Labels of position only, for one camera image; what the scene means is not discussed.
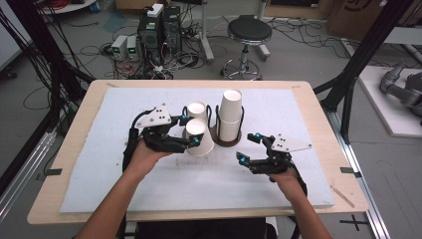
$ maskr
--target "wooden table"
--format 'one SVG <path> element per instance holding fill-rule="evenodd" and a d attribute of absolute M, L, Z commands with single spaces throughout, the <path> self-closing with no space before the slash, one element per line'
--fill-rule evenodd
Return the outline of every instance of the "wooden table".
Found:
<path fill-rule="evenodd" d="M 67 185 L 74 164 L 84 146 L 88 131 L 102 104 L 108 88 L 236 88 L 292 90 L 301 114 L 320 159 L 322 170 L 331 188 L 335 205 L 316 209 L 317 213 L 364 212 L 366 199 L 354 174 L 341 173 L 341 167 L 349 167 L 335 135 L 326 120 L 317 97 L 306 82 L 262 81 L 102 81 L 91 84 L 87 95 L 74 119 L 52 168 L 62 168 L 61 175 L 48 176 L 28 215 L 31 224 L 85 222 L 91 213 L 60 213 Z M 233 218 L 292 215 L 292 210 L 280 208 L 244 210 L 195 210 L 128 213 L 127 220 L 175 220 L 195 218 Z"/>

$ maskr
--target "power strip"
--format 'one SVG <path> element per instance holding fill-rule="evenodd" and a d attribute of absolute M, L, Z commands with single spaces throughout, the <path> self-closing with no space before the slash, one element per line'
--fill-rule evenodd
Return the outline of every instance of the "power strip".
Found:
<path fill-rule="evenodd" d="M 154 17 L 154 18 L 156 18 L 156 17 L 158 17 L 158 16 L 159 16 L 159 14 L 162 12 L 162 9 L 164 8 L 164 5 L 159 4 L 159 3 L 154 3 L 154 5 L 152 5 L 152 8 L 153 8 L 154 10 L 149 10 L 149 11 L 146 13 L 146 15 L 147 15 L 148 17 Z"/>

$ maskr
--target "cup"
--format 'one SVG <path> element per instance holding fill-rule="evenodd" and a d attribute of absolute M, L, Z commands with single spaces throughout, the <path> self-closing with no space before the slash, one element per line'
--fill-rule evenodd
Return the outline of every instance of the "cup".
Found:
<path fill-rule="evenodd" d="M 192 134 L 196 135 L 200 133 L 204 133 L 200 145 L 186 149 L 192 156 L 203 156 L 209 153 L 214 147 L 214 141 L 212 140 L 207 123 L 203 119 L 191 119 L 186 124 L 185 137 L 188 138 Z"/>
<path fill-rule="evenodd" d="M 208 113 L 208 109 L 211 110 L 211 108 L 201 102 L 193 102 L 187 106 L 187 116 L 202 119 L 208 123 L 208 115 L 211 114 L 211 111 Z"/>
<path fill-rule="evenodd" d="M 222 141 L 233 141 L 237 138 L 240 120 L 235 122 L 227 122 L 221 119 L 221 125 L 217 121 L 217 136 Z"/>
<path fill-rule="evenodd" d="M 218 112 L 225 122 L 237 122 L 242 117 L 242 93 L 238 90 L 227 90 Z"/>

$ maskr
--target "person's left hand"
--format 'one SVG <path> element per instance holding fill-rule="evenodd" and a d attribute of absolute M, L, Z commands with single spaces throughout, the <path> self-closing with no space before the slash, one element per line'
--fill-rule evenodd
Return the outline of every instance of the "person's left hand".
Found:
<path fill-rule="evenodd" d="M 170 152 L 157 152 L 145 145 L 143 139 L 137 144 L 136 150 L 130 160 L 130 164 L 127 167 L 127 173 L 131 173 L 133 176 L 138 177 L 141 180 L 146 174 L 148 174 L 155 163 L 164 156 L 170 155 Z"/>

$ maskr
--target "stool seat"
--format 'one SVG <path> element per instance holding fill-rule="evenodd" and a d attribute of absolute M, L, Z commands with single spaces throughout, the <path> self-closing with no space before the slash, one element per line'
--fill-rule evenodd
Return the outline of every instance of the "stool seat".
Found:
<path fill-rule="evenodd" d="M 229 23 L 227 33 L 233 40 L 252 46 L 263 45 L 270 41 L 271 27 L 255 18 L 238 18 Z"/>

